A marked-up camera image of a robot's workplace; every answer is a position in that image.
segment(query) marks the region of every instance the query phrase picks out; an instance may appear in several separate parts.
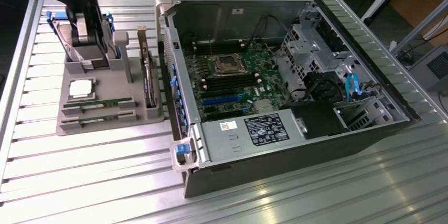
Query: motherboard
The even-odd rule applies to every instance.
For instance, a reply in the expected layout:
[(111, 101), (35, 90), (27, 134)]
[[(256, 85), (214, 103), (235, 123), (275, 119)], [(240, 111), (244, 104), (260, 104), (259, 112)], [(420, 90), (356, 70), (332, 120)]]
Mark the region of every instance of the motherboard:
[(184, 56), (203, 122), (276, 111), (286, 103), (286, 83), (266, 44), (194, 44)]

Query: cpu socket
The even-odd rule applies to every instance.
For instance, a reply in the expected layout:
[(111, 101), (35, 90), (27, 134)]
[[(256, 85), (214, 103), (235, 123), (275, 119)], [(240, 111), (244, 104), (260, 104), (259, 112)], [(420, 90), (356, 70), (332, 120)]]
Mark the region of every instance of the cpu socket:
[(247, 73), (239, 54), (214, 56), (212, 61), (215, 63), (216, 73), (219, 75)]

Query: green circuit board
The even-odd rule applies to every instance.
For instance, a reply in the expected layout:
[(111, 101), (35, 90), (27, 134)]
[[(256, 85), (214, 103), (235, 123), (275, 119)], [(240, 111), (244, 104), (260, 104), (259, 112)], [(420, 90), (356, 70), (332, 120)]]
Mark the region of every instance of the green circuit board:
[[(248, 48), (238, 53), (247, 73), (258, 73), (262, 82), (255, 86), (234, 89), (236, 91), (236, 95), (239, 96), (238, 101), (214, 105), (203, 105), (204, 98), (202, 95), (207, 91), (204, 90), (202, 83), (204, 78), (219, 76), (216, 70), (216, 57), (220, 57), (220, 55), (224, 54), (218, 53), (199, 56), (191, 51), (184, 51), (184, 55), (196, 105), (203, 122), (214, 121), (208, 119), (207, 116), (222, 112), (244, 111), (244, 115), (258, 114), (259, 112), (255, 108), (255, 102), (263, 99), (270, 99), (274, 110), (278, 110), (286, 103), (288, 95), (286, 93), (284, 82), (279, 71), (272, 68), (275, 65), (272, 54), (268, 48), (263, 47), (262, 44), (252, 42)], [(215, 111), (208, 112), (208, 107), (214, 107)]]

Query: aluminum table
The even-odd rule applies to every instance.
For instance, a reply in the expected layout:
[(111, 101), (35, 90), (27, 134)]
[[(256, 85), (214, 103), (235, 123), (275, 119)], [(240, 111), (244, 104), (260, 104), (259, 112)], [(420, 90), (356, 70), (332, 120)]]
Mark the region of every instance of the aluminum table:
[[(0, 102), (0, 222), (448, 223), (448, 117), (343, 0), (324, 2), (423, 121), (354, 156), (184, 199), (170, 120), (55, 135), (64, 51), (46, 11), (64, 7), (30, 0)], [(138, 26), (158, 54), (154, 0), (99, 3), (130, 32), (130, 57)]]

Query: power supply label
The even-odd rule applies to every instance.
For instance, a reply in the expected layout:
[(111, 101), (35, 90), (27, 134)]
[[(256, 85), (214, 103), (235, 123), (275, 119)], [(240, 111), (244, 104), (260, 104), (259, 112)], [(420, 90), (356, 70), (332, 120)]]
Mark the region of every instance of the power supply label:
[(252, 143), (256, 146), (288, 140), (290, 136), (279, 114), (262, 115), (244, 120)]

